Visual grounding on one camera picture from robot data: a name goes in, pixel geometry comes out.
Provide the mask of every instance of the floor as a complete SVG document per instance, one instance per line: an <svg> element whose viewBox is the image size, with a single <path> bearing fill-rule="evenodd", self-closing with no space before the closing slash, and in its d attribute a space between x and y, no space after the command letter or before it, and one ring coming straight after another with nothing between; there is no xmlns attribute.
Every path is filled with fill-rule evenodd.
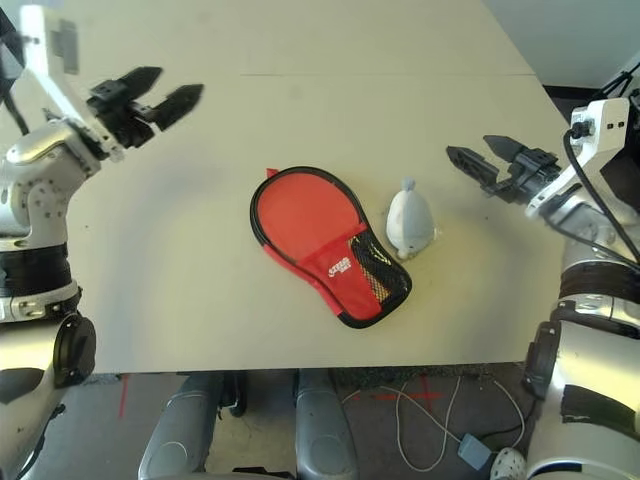
<svg viewBox="0 0 640 480"><path fill-rule="evenodd" d="M392 370L402 382L418 369ZM492 365L480 376L473 367L445 371L464 374L450 429L459 435L466 432L479 435L517 425L515 410L493 385L492 378L499 379L526 413L531 398L520 387L521 369L519 364ZM349 369L347 375L344 371L335 373L341 398L355 390L358 385L353 380L358 378L364 385L378 382L401 385L385 381L390 375L386 371L389 369L382 369L384 373L380 374L375 372L377 369L366 369L364 373L355 370ZM411 380L406 391L443 419L457 376L436 376L430 374L429 369L425 372L426 375ZM115 376L100 376L93 383L70 390L64 400L67 412L49 426L40 459L27 478L136 478L140 458L163 405L183 379L173 374L131 375L123 382ZM247 413L234 418L223 411L222 420L216 424L207 460L208 471L229 472L234 467L263 466L268 471L295 472L292 385L291 370L251 372ZM394 399L389 392L372 389L345 403L361 479L488 478L488 467L481 472L473 470L457 456L457 446L451 442L444 461L434 471L411 471L403 463L395 443ZM428 465L440 452L442 433L414 406L403 403L400 415L409 459L418 466ZM488 439L487 444L499 449L509 445L517 435L516 431L495 436ZM525 438L519 448L525 447L527 440Z"/></svg>

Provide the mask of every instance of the power adapter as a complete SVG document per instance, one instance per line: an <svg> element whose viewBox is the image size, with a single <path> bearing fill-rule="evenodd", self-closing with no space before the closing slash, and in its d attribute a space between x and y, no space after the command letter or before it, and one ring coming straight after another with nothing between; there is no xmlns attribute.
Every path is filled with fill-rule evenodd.
<svg viewBox="0 0 640 480"><path fill-rule="evenodd" d="M465 433L458 447L458 456L474 469L480 470L489 460L491 450L473 435Z"/></svg>

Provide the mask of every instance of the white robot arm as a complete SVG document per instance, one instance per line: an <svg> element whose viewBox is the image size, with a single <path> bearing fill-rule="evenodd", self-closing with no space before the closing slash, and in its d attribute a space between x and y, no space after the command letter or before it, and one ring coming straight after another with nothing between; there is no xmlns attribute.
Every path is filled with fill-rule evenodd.
<svg viewBox="0 0 640 480"><path fill-rule="evenodd" d="M86 102L65 82L77 70L75 29L54 12L21 10L25 68L60 110L0 160L0 478L13 480L37 445L65 389L94 366L95 331L78 311L81 290L67 262L72 195L129 147L165 130L197 104L187 85L151 108L135 100L160 68L140 67L91 89Z"/></svg>
<svg viewBox="0 0 640 480"><path fill-rule="evenodd" d="M447 149L487 193L527 205L527 216L567 237L559 298L525 367L525 386L544 400L527 478L640 477L640 221L618 199L604 203L584 172L599 172L624 146L628 117L626 98L576 110L565 134L571 166L563 172L553 155L508 137L485 137L510 163L501 182L477 153Z"/></svg>

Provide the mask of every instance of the table surface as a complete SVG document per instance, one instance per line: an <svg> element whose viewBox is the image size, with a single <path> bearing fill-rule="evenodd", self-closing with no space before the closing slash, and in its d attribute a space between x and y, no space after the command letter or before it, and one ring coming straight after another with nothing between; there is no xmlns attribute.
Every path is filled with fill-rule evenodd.
<svg viewBox="0 0 640 480"><path fill-rule="evenodd" d="M447 145L485 134L561 151L566 124L475 0L66 1L84 96L140 65L155 104L204 83L200 105L74 197L70 261L98 331L98 372L522 360L557 296L562 241L486 199ZM48 104L21 78L31 124ZM3 146L16 138L6 113ZM438 227L405 268L408 299L365 330L271 260L249 224L268 167L312 165L359 197L378 238L409 175Z"/></svg>

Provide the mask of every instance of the white cable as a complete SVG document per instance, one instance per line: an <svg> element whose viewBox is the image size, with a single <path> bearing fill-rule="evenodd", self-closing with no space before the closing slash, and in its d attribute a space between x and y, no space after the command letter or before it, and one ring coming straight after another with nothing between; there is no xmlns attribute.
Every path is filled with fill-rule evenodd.
<svg viewBox="0 0 640 480"><path fill-rule="evenodd" d="M516 411L518 412L518 416L520 417L520 435L518 435L518 438L516 439L516 441L513 442L513 445L511 445L511 448L515 448L515 446L518 445L518 443L520 443L520 440L522 440L522 437L524 437L524 430L526 428L526 425L525 425L525 422L524 422L524 415L522 415L522 410L520 410L520 407L518 406L516 401L513 399L511 394L507 391L507 389L504 388L502 386L502 384L499 381L495 380L495 379L493 380L493 383L495 383L496 387L498 387L500 390L502 390L504 392L504 394L507 396L507 398L509 400L511 400L511 403L516 408Z"/></svg>
<svg viewBox="0 0 640 480"><path fill-rule="evenodd" d="M436 417L434 417L426 408L424 408L422 405L420 405L418 402L416 402L413 398L411 398L409 395L407 395L406 393L404 393L404 391L398 390L396 388L391 388L391 387L385 387L385 386L380 386L380 388L382 390L389 390L390 392L394 392L397 395L399 395L400 397L404 398L405 400L409 400L411 403L413 403L416 407L418 407L422 413L424 413L427 417L429 417L433 423L435 423L438 427L440 427L440 429L445 432L447 435L449 435L451 438L453 438L456 442L460 443L461 440L456 437L453 433L451 433L449 431L449 429L447 427L445 427L444 425L442 425L438 419Z"/></svg>
<svg viewBox="0 0 640 480"><path fill-rule="evenodd" d="M358 395L360 392L361 392L361 390L360 390L360 389L358 389L358 390L356 390L355 392L350 393L349 395L347 395L346 397L344 397L340 403L344 405L344 404L345 404L345 403L347 403L349 400L351 400L353 397L355 397L356 395Z"/></svg>
<svg viewBox="0 0 640 480"><path fill-rule="evenodd" d="M444 458L444 454L447 450L447 435L451 435L458 443L460 443L460 440L448 430L449 417L451 416L451 409L453 407L453 402L456 399L456 395L458 394L458 389L460 388L460 380L461 380L461 377L458 377L458 381L456 382L456 388L453 390L453 394L451 395L451 400L449 400L449 406L447 407L447 414L445 415L445 419L444 419L444 427L440 425L440 423L426 409L424 409L422 405L420 405L418 402L413 400L413 398L409 397L407 394L404 393L404 389L407 386L407 382L405 382L404 385L402 385L402 388L399 391L388 388L388 387L381 387L381 388L385 388L386 390L395 390L398 393L398 397L396 398L396 444L398 445L398 451L400 452L400 455L402 456L404 463L406 463L411 470L415 472L426 473L436 468ZM420 410L426 413L429 416L429 418L431 418L431 420L433 420L436 423L436 425L442 428L443 435L442 435L442 449L440 450L440 456L436 459L435 462L433 462L428 467L425 467L425 468L416 467L414 464L412 464L409 461L409 459L407 458L407 454L404 451L404 448L402 446L402 435L401 435L401 427L400 427L400 398L407 398L411 400L412 403L420 407Z"/></svg>

